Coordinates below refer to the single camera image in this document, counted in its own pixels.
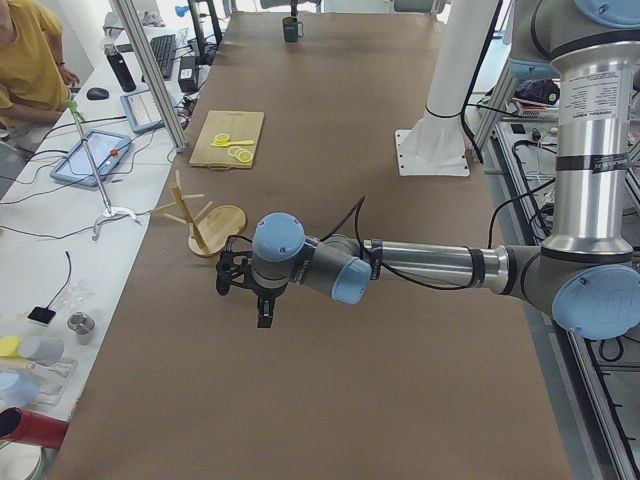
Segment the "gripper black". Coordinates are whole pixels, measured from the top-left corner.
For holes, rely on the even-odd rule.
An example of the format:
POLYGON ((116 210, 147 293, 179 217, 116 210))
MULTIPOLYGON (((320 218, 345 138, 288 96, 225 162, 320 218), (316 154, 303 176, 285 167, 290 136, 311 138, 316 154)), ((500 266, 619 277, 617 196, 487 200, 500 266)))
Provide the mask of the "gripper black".
POLYGON ((269 329, 272 327, 276 299, 287 288, 287 283, 277 286, 263 286, 253 281, 252 291, 257 296, 258 322, 257 327, 269 329))

